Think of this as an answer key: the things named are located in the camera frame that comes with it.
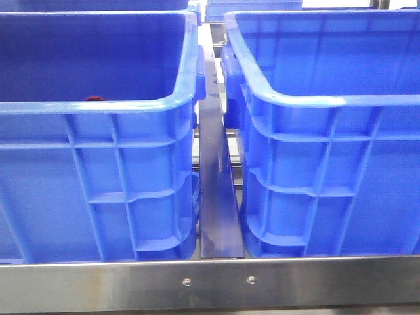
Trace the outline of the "blue plastic crate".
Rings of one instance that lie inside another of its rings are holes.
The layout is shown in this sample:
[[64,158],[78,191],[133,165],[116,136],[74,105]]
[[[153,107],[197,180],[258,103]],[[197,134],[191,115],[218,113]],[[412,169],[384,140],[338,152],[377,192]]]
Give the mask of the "blue plastic crate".
[[189,259],[204,98],[192,13],[2,12],[1,264]]
[[419,11],[224,19],[248,253],[417,254]]

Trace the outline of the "right rail screw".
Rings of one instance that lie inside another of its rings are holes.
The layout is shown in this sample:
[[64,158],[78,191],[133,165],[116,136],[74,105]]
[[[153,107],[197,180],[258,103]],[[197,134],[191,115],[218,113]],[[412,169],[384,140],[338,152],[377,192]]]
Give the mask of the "right rail screw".
[[247,283],[249,285],[254,285],[256,283],[256,278],[254,276],[248,276],[247,277]]

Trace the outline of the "right blue plastic crate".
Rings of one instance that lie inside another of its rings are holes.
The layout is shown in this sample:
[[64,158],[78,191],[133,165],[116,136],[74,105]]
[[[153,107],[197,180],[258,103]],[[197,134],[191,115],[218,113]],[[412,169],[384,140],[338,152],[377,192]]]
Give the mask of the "right blue plastic crate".
[[224,19],[248,253],[417,254],[419,11]]

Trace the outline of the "rail screw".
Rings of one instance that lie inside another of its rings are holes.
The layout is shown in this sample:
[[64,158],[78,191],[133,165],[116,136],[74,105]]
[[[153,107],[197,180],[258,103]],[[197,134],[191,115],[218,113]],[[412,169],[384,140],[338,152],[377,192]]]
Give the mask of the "rail screw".
[[185,278],[185,279],[183,279],[183,281],[182,281],[182,284],[183,284],[183,286],[185,286],[185,287],[189,287],[189,286],[191,286],[191,283],[192,283],[192,281],[191,281],[191,279],[190,279],[190,278]]
[[248,276],[247,277],[247,283],[249,285],[254,285],[256,283],[256,278],[254,276]]

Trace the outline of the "rear right blue crate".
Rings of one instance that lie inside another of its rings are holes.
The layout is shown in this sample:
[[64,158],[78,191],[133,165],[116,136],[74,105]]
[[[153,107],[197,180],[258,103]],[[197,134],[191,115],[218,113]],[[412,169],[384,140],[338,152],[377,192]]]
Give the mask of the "rear right blue crate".
[[271,0],[221,0],[207,1],[205,6],[205,21],[220,22],[224,14],[231,11],[284,11],[301,10],[302,1],[271,1]]

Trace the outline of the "left blue plastic crate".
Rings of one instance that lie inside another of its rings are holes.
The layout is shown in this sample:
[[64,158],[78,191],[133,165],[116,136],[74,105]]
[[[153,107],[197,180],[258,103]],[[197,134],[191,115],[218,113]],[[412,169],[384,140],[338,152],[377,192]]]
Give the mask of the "left blue plastic crate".
[[2,12],[1,264],[189,259],[204,98],[192,13]]

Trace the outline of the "left rail screw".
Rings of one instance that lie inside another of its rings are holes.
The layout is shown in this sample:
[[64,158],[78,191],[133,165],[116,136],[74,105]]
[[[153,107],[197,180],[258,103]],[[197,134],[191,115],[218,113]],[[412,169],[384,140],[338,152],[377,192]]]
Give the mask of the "left rail screw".
[[192,281],[191,281],[191,279],[190,279],[190,278],[185,278],[185,279],[183,279],[183,281],[182,281],[182,284],[183,284],[183,286],[185,286],[185,287],[189,287],[189,286],[191,286],[191,283],[192,283]]

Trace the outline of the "red mushroom push button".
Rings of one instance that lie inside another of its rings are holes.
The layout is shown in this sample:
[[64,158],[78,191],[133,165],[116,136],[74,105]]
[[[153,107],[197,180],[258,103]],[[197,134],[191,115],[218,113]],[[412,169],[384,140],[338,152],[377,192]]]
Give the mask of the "red mushroom push button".
[[101,96],[89,96],[85,99],[85,101],[99,102],[99,101],[105,101],[105,99]]

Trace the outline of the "stainless steel front rail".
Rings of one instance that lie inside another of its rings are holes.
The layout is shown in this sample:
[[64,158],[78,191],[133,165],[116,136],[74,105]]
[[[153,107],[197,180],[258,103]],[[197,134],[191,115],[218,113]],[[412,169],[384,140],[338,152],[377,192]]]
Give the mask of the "stainless steel front rail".
[[[247,277],[256,283],[249,285]],[[183,279],[190,278],[185,287]],[[419,257],[3,265],[1,312],[279,310],[419,303]]]

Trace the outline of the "rear left blue crate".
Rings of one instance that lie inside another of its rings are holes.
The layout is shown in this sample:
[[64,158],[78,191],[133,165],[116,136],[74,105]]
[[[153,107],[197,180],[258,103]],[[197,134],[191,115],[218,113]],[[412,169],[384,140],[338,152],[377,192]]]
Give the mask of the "rear left blue crate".
[[1,1],[1,12],[62,11],[188,11],[202,25],[199,1],[143,0],[10,0]]

